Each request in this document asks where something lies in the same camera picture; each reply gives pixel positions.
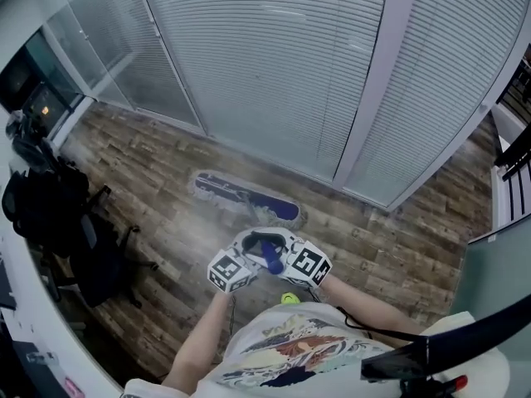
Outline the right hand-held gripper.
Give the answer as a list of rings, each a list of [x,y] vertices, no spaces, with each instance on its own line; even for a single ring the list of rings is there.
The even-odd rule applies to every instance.
[[[284,270],[279,277],[305,288],[319,288],[333,264],[329,257],[309,241],[296,241],[286,228],[270,228],[268,240],[276,251],[282,251]]]

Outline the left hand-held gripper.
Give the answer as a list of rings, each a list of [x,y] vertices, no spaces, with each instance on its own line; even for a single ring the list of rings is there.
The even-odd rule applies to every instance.
[[[207,279],[223,293],[234,293],[256,279],[256,271],[264,269],[266,260],[263,245],[270,240],[259,228],[241,231],[234,238],[231,248],[220,250],[207,267]]]

